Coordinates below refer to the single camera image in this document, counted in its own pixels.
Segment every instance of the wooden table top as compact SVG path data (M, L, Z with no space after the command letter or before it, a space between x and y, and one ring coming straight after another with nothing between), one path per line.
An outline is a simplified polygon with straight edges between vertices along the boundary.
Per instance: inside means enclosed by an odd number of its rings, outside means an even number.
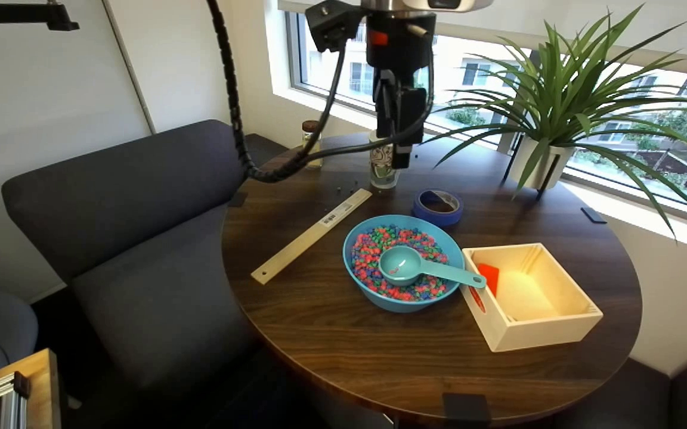
M499 185L505 166L499 152L466 149L434 170L440 155L415 147L393 190L375 190L268 286L250 271L369 180L365 159L324 159L323 170L282 184L245 180L224 228L224 267L236 299L303 376L392 417L444 421L444 394L487 398L493 423L559 413L627 360L641 317L635 267L611 228L591 224L568 189L555 185L534 203L534 193ZM603 320L579 342L490 352L460 293L415 314L375 307L344 268L344 235L367 216L407 214L413 197L430 189L460 196L466 220L449 228L460 247L540 240Z

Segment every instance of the plant pot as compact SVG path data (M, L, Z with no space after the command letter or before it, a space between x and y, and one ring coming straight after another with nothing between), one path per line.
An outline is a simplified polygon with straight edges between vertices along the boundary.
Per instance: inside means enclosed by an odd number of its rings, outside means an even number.
M505 178L523 184L523 171L526 171L526 164L530 162L534 147L536 147L536 143L533 137L523 137L518 143L515 152L510 155ZM540 162L523 185L536 189L540 193L553 189L563 174L563 166L568 164L568 159L572 155L576 155L576 147L551 144L547 162Z

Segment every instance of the green leaves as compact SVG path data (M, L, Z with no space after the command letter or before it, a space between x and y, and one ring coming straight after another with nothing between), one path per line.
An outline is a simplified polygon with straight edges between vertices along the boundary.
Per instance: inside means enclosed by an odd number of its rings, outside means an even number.
M565 37L555 27L543 23L547 37L533 55L528 55L528 50L518 42L503 37L514 62L493 56L483 59L499 66L499 72L491 72L491 77L499 78L505 91L468 87L464 91L460 104L493 112L503 117L505 123L464 127L434 136L446 137L453 134L475 131L469 137L460 140L450 152L446 152L441 162L475 140L499 134L523 134L540 144L526 166L526 174L533 174L536 159L543 159L543 152L548 152L548 144L583 144L626 171L638 189L647 193L650 203L672 231L664 208L647 189L640 171L671 185L685 203L687 193L653 170L650 171L650 166L635 158L627 158L626 152L583 143L583 137L602 134L681 137L672 127L652 121L650 117L660 112L687 112L687 97L666 92L657 85L641 85L650 73L672 66L677 56L666 52L644 66L631 72L622 69L638 50L644 50L653 41L672 34L681 23L620 50L616 42L626 36L640 12L641 6L635 6L619 21L607 15L577 30L576 37Z

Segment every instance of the window frame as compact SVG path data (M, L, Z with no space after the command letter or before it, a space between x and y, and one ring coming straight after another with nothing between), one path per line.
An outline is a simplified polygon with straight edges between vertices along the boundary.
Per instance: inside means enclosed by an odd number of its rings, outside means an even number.
M301 30L306 30L306 21L303 21L303 15L298 15L298 12L285 12L286 15L286 18L289 18L289 41L291 42L297 42L297 46L306 46L303 41L301 41ZM303 77L303 66L301 66L301 55L298 52L294 52L294 48L291 48L291 56L294 56L294 66L297 69L291 69L291 83L294 83L294 87L298 87L298 91L307 91L307 92L314 92L314 96L326 96L324 92L324 87L314 87L314 85L307 85L307 83L303 83L298 77ZM659 77L653 77L653 73L650 73L650 77L644 77L641 81L640 81L640 85L644 85L647 81L652 81L652 85L659 81ZM344 102L344 104L349 104L349 106L353 106L353 110L361 110L361 112L367 112L367 113L373 113L375 117L375 104L373 102L363 102L363 99L353 99L353 97L349 97L349 96L341 96L338 92L338 102ZM431 123L424 123L424 128L428 128L428 134L436 134L436 131L441 131L441 127L431 127ZM490 143L491 147L499 147L499 149L503 149L505 147L505 137L499 137L497 143L491 143L491 140L484 140L484 143ZM616 197L622 197L622 199L633 199L633 203L640 203L640 204L644 204L644 208L652 208L652 203L640 193L640 189L635 189L635 185L627 185L627 184L622 184L622 180L619 180L619 178L611 178L611 177L598 177L598 174L595 174L595 171L588 171L588 170L579 170L579 166L565 166L565 180L576 180L576 184L583 184L583 185L589 185L589 189L597 189L597 190L607 190L608 196L616 196ZM664 193L657 193L657 197L666 204L666 212L667 214L676 214L676 216L681 216L681 220L687 220L687 204L685 203L681 203L681 199L676 199L676 197L667 197L667 196L664 196Z

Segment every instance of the potted plant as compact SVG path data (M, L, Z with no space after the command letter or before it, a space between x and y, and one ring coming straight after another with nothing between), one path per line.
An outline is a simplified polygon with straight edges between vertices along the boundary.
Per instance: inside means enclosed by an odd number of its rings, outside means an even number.
M576 147L602 155L613 162L640 190L652 199L660 220L671 227L660 203L644 184L644 177L666 184L685 203L687 193L667 180L660 171L653 171L644 162L627 152L611 149L607 144L584 143L584 137L602 134L635 134L635 136L666 136L681 137L676 128L652 121L650 113L659 112L687 112L687 97L672 92L671 87L641 85L641 77L650 72L667 69L677 56L659 55L657 59L638 66L635 72L622 69L633 52L647 48L650 42L664 37L677 27L664 28L638 46L619 50L619 37L627 30L633 18L641 6L633 10L620 21L611 15L597 18L591 27L583 28L576 37L561 36L551 23L547 27L547 37L540 42L534 55L526 48L503 37L505 50L514 59L483 59L497 65L490 77L499 78L505 91L497 87L466 87L460 102L444 110L487 110L503 117L501 123L468 123L440 134L430 140L446 136L469 136L464 137L444 159L458 149L490 137L490 136L523 136L518 152L510 162L523 162L518 189L530 180L536 171L548 171L553 164L553 152L561 152L561 164L571 158Z

